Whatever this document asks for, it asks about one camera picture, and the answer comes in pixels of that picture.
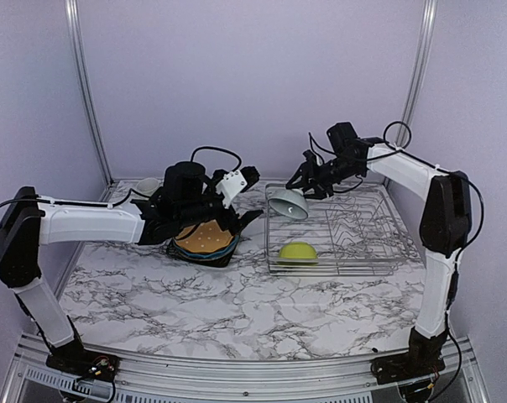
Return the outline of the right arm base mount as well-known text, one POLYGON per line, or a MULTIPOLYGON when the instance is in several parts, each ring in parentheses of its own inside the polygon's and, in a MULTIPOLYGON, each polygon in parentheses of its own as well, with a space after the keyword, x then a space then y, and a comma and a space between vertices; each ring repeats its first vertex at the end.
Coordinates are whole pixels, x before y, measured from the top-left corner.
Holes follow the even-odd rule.
POLYGON ((379 385, 405 381, 430 374, 436 374, 446 368, 439 352, 408 351, 371 361, 371 373, 379 385))

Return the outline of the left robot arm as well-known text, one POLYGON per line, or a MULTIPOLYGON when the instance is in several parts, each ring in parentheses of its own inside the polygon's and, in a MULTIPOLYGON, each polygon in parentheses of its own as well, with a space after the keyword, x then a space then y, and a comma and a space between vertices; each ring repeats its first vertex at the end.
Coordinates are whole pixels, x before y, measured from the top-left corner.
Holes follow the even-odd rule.
POLYGON ((42 276, 39 247, 64 242, 118 242, 158 245, 183 241, 207 222, 224 233, 240 234, 259 210, 238 215, 233 199, 259 181, 253 166, 206 175, 203 165, 181 161, 165 171, 162 186, 151 196, 120 202, 67 201, 40 196, 32 186, 3 202, 0 220, 0 281, 16 295, 36 322, 50 356, 74 374, 98 358, 85 349, 75 326, 42 276))

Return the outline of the orange polka dot plate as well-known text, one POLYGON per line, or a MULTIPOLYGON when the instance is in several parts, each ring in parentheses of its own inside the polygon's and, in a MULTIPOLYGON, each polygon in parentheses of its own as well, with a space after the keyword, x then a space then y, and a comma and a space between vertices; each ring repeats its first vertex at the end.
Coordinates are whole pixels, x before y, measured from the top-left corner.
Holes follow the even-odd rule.
POLYGON ((188 253, 209 254, 224 249, 235 237, 222 231, 216 220, 185 228, 173 239, 175 244, 188 253))

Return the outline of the black floral square plate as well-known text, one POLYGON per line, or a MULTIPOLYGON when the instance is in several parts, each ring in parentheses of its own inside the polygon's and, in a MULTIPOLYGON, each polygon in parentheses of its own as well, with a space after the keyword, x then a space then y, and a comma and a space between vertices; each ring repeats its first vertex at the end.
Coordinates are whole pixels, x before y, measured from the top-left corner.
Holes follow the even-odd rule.
POLYGON ((223 268, 229 264, 239 239, 239 236, 233 236, 229 245, 213 252, 191 252, 180 247, 175 240, 172 240, 166 247, 166 254, 173 259, 188 263, 223 268))

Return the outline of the white patterned bowl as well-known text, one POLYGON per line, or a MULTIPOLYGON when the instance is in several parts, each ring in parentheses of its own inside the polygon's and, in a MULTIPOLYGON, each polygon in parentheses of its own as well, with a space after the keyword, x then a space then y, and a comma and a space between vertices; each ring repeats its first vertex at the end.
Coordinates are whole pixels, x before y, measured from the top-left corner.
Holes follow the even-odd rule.
POLYGON ((302 190, 279 189, 268 198, 269 207, 281 216, 294 220, 309 217, 309 208, 302 190))

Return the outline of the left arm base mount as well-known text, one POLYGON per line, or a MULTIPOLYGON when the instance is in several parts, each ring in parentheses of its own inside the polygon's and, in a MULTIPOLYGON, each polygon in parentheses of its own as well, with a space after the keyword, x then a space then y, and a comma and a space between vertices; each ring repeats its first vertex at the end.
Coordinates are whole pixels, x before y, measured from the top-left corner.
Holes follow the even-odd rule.
POLYGON ((99 353, 87 349, 59 349, 46 359, 49 368, 72 374, 78 380, 96 379, 104 382, 115 380, 119 358, 109 353, 99 353))

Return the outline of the pale green mug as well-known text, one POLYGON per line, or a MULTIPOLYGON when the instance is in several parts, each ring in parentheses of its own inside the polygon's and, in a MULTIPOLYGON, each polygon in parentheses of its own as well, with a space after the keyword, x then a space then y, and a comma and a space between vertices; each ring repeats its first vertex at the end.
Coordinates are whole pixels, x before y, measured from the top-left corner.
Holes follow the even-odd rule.
POLYGON ((154 177, 142 179, 135 186, 135 191, 144 196, 152 196, 160 187, 160 180, 154 177))

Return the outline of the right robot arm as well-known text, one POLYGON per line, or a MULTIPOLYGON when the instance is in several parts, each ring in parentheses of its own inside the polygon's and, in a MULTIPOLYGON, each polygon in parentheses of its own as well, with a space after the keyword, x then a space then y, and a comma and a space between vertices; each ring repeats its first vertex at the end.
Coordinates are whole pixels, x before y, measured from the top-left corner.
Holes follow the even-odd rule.
POLYGON ((303 196, 323 200, 334 185, 350 176, 382 175, 417 195, 424 203, 419 235, 426 252, 426 283, 421 310, 410 331, 409 349, 389 357, 409 376, 417 376, 438 360, 449 335, 448 315, 457 294, 458 266, 470 244, 472 207, 470 183, 461 171, 447 171, 421 160, 386 137, 360 138, 350 122, 327 130, 332 159, 319 160, 313 151, 286 183, 303 196))

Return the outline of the blue polka dot plate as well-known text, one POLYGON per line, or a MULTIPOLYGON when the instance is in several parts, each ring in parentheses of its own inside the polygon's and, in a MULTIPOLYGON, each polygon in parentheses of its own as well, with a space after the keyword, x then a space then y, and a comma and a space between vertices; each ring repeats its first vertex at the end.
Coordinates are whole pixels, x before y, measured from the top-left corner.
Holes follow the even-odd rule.
POLYGON ((226 259, 233 255, 239 237, 228 239, 187 239, 184 241, 173 240, 167 247, 166 252, 169 255, 179 256, 181 258, 200 261, 213 261, 226 259))

